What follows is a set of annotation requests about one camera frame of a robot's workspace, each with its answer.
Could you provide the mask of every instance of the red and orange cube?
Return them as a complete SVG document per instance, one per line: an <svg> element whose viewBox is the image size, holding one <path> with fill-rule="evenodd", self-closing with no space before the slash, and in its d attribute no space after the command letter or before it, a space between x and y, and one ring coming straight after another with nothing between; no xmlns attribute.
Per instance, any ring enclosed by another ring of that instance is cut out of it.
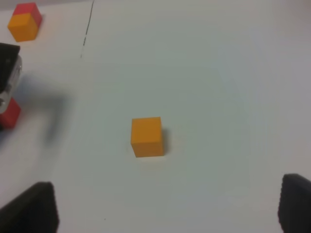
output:
<svg viewBox="0 0 311 233"><path fill-rule="evenodd" d="M38 34L42 15L34 2L16 5L8 24L16 42L34 40Z"/></svg>

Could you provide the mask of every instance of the block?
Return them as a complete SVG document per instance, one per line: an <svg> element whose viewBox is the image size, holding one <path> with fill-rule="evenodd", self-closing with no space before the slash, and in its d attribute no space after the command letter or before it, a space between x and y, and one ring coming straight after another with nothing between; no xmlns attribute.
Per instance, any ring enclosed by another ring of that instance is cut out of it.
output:
<svg viewBox="0 0 311 233"><path fill-rule="evenodd" d="M15 127L18 116L20 114L20 107L16 101L11 98L6 111L0 114L0 125L4 129L12 129Z"/></svg>
<svg viewBox="0 0 311 233"><path fill-rule="evenodd" d="M54 186L39 182L0 210L1 233L57 233L59 215Z"/></svg>
<svg viewBox="0 0 311 233"><path fill-rule="evenodd" d="M16 42L34 40L38 27L30 13L12 16L8 29Z"/></svg>
<svg viewBox="0 0 311 233"><path fill-rule="evenodd" d="M277 214L284 233L310 233L311 182L298 174L284 175Z"/></svg>
<svg viewBox="0 0 311 233"><path fill-rule="evenodd" d="M8 29L17 42L34 40L42 22L42 15L35 3L18 4Z"/></svg>
<svg viewBox="0 0 311 233"><path fill-rule="evenodd" d="M18 59L20 46L0 43L0 93L5 91Z"/></svg>
<svg viewBox="0 0 311 233"><path fill-rule="evenodd" d="M136 157L163 156L161 118L133 119L131 145Z"/></svg>
<svg viewBox="0 0 311 233"><path fill-rule="evenodd" d="M13 15L21 15L27 13L31 14L37 27L39 28L42 22L42 15L40 14L36 3L30 2L30 3L17 4L13 12Z"/></svg>

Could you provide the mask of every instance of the cube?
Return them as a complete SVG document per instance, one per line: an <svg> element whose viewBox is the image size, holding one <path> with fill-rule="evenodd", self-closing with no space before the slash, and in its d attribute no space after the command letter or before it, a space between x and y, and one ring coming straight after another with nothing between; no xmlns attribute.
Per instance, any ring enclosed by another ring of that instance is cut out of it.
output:
<svg viewBox="0 0 311 233"><path fill-rule="evenodd" d="M133 119L131 145L136 157L163 156L161 118Z"/></svg>
<svg viewBox="0 0 311 233"><path fill-rule="evenodd" d="M8 24L16 42L34 40L42 22L37 5L33 3L18 4Z"/></svg>
<svg viewBox="0 0 311 233"><path fill-rule="evenodd" d="M15 127L20 114L20 107L16 101L11 98L8 108L0 114L0 125L3 129L12 129Z"/></svg>
<svg viewBox="0 0 311 233"><path fill-rule="evenodd" d="M278 221L284 233L309 233L311 182L298 174L283 176Z"/></svg>

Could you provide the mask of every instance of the orange cube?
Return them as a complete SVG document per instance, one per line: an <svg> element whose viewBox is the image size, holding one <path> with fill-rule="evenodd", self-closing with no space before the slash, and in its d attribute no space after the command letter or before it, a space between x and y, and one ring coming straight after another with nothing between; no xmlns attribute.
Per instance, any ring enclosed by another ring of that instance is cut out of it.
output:
<svg viewBox="0 0 311 233"><path fill-rule="evenodd" d="M161 118L133 119L131 145L136 157L163 156Z"/></svg>
<svg viewBox="0 0 311 233"><path fill-rule="evenodd" d="M18 4L8 24L12 36L17 42L34 40L42 21L35 3Z"/></svg>

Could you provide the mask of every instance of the white table surface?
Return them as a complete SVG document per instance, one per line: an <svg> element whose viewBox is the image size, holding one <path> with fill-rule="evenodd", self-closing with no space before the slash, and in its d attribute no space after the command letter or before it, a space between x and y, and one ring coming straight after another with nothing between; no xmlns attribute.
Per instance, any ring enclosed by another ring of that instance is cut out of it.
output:
<svg viewBox="0 0 311 233"><path fill-rule="evenodd" d="M311 178L311 5L98 0L83 48L91 4L20 43L0 204L52 181L60 233L280 233L282 176ZM137 159L131 119L157 116L167 154Z"/></svg>

